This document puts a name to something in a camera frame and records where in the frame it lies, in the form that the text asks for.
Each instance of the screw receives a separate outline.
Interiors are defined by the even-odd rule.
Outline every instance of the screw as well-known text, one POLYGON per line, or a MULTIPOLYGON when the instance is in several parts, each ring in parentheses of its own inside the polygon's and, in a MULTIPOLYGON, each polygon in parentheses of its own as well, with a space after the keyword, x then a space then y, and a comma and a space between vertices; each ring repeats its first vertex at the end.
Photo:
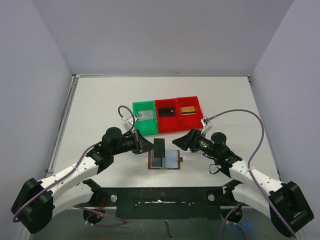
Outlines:
POLYGON ((118 200, 117 195, 111 195, 110 200, 111 202, 115 203, 118 200))
POLYGON ((208 195, 208 199, 210 202, 213 202, 215 200, 215 195, 213 194, 208 195))

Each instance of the wall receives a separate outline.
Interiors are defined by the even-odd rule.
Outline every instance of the wall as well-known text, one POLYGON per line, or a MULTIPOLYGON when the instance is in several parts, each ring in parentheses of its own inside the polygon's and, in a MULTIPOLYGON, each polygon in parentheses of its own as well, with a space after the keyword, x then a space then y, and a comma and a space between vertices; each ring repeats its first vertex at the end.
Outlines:
POLYGON ((32 1, 1 0, 0 33, 0 239, 17 240, 10 209, 44 176, 71 73, 32 1))
POLYGON ((252 75, 252 89, 284 181, 300 185, 320 235, 320 1, 295 0, 252 75))
POLYGON ((243 76, 293 0, 34 0, 72 73, 243 76))

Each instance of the white table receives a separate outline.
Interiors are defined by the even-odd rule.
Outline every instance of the white table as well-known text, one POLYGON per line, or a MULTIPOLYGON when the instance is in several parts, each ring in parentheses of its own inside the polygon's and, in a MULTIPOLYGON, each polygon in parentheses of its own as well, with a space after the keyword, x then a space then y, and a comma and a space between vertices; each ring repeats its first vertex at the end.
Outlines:
MULTIPOLYGON (((62 138, 54 172, 75 163, 82 152, 101 140, 106 129, 123 122, 118 115, 119 105, 132 109, 132 102, 197 96, 204 116, 211 117, 230 109, 247 109, 257 113, 257 107, 246 77, 99 77, 80 78, 62 138)), ((261 127, 257 119, 245 112, 233 112, 212 121, 207 134, 223 132, 227 145, 235 154, 248 160, 256 148, 261 127)), ((165 138, 166 149, 178 149, 172 140, 187 132, 148 136, 165 138)), ((180 170, 148 169, 148 154, 131 152, 116 155, 114 163, 93 176, 102 187, 219 187, 230 181, 223 173, 211 175, 212 160, 200 152, 180 151, 183 157, 180 170)), ((277 168, 265 138, 252 161, 259 171, 279 179, 277 168)))

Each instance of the purple cable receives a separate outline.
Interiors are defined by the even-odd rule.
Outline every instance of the purple cable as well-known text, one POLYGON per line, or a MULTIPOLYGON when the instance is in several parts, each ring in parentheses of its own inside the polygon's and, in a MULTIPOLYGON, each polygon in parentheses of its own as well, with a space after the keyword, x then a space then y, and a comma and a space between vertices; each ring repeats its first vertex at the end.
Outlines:
POLYGON ((266 201, 268 202, 268 204, 270 205, 270 207, 273 209, 273 211, 275 212, 275 214, 278 216, 278 218, 281 220, 281 222, 283 222, 283 224, 286 226, 286 228, 289 230, 289 232, 291 233, 291 235, 296 239, 296 234, 295 232, 292 230, 292 228, 289 226, 289 224, 286 222, 286 220, 281 216, 280 212, 276 209, 276 207, 273 205, 273 203, 270 201, 269 199, 269 196, 268 194, 266 193, 266 191, 260 186, 260 184, 258 183, 258 181, 256 180, 254 174, 252 173, 251 169, 250 169, 250 164, 251 164, 251 161, 252 159, 254 158, 254 156, 256 155, 257 151, 259 150, 259 148, 261 147, 261 144, 264 140, 264 137, 265 137, 265 128, 264 128, 264 124, 261 120, 261 118, 255 114, 253 111, 249 111, 249 110, 246 110, 246 109, 232 109, 232 110, 228 110, 228 111, 224 111, 224 112, 221 112, 217 115, 214 115, 212 117, 209 117, 208 119, 209 120, 212 120, 212 119, 215 119, 223 114, 227 114, 227 113, 231 113, 231 112, 246 112, 246 113, 249 113, 249 114, 252 114, 254 115, 260 125, 261 125, 261 129, 262 129, 262 134, 261 134, 261 139, 260 139, 260 142, 258 144, 258 146, 256 147, 256 149, 253 151, 252 155, 249 157, 249 160, 248 160, 248 163, 247 163, 247 168, 249 169, 249 173, 254 181, 254 183, 256 184, 256 186, 258 187, 258 189, 260 190, 260 192, 262 193, 262 195, 264 196, 264 198, 266 199, 266 201))
MULTIPOLYGON (((219 229, 219 240, 222 240, 222 229, 223 229, 224 224, 227 222, 227 219, 230 217, 230 215, 233 213, 234 210, 236 210, 237 208, 241 207, 242 205, 243 205, 243 203, 239 203, 237 206, 235 206, 234 208, 232 208, 231 211, 230 211, 230 212, 225 216, 225 218, 223 219, 222 224, 221 224, 220 229, 219 229)), ((247 235, 245 229, 244 229, 241 225, 239 225, 238 223, 236 223, 235 225, 236 225, 237 227, 239 227, 239 228, 243 231, 243 233, 244 233, 244 235, 245 235, 245 239, 246 239, 246 240, 249 240, 248 235, 247 235)))
POLYGON ((134 115, 134 113, 131 111, 131 109, 128 108, 127 106, 125 106, 125 105, 120 105, 120 106, 118 107, 118 114, 120 115, 121 118, 124 117, 124 116, 121 114, 121 112, 120 112, 120 109, 121 109, 121 108, 127 109, 127 110, 129 111, 129 113, 131 114, 132 119, 133 119, 133 123, 132 123, 131 128, 123 134, 123 135, 126 135, 127 133, 130 133, 130 132, 134 129, 135 124, 136 124, 136 119, 135 119, 135 115, 134 115))
POLYGON ((76 209, 82 209, 82 210, 85 210, 85 211, 88 211, 88 212, 91 212, 91 213, 94 213, 94 214, 91 214, 89 215, 85 220, 88 221, 89 218, 91 218, 92 216, 94 215, 103 215, 107 218, 110 218, 110 219, 114 219, 114 220, 117 220, 117 221, 120 221, 121 223, 115 223, 115 224, 108 224, 108 225, 103 225, 103 224, 92 224, 92 226, 94 227, 100 227, 100 228, 109 228, 109 227, 117 227, 117 226, 121 226, 121 225, 124 225, 124 224, 127 224, 128 222, 124 219, 121 219, 121 218, 118 218, 118 217, 115 217, 115 216, 112 216, 112 215, 109 215, 109 214, 106 214, 106 213, 103 213, 103 212, 98 212, 98 211, 95 211, 95 210, 92 210, 92 209, 88 209, 88 208, 85 208, 83 206, 74 206, 74 208, 76 209))
POLYGON ((21 213, 21 211, 26 207, 28 206, 31 202, 33 202, 35 199, 37 199, 39 196, 41 196, 43 193, 45 193, 48 189, 54 187, 55 185, 59 184, 60 182, 62 182, 63 180, 65 180, 66 178, 68 178, 71 174, 73 174, 75 171, 76 171, 76 168, 79 167, 79 165, 81 164, 83 158, 85 157, 86 153, 91 149, 93 148, 96 144, 94 145, 91 145, 90 147, 88 147, 84 152, 83 154, 81 155, 81 157, 79 158, 78 162, 76 163, 75 167, 68 173, 66 174, 65 176, 63 176, 62 178, 60 178, 59 180, 55 181, 54 183, 50 184, 49 186, 47 186, 45 189, 41 190, 37 195, 33 196, 29 201, 27 201, 24 205, 22 205, 22 207, 20 207, 18 209, 18 211, 16 211, 16 213, 14 214, 13 216, 13 219, 12 221, 14 223, 18 223, 20 222, 20 220, 18 219, 18 215, 21 213))

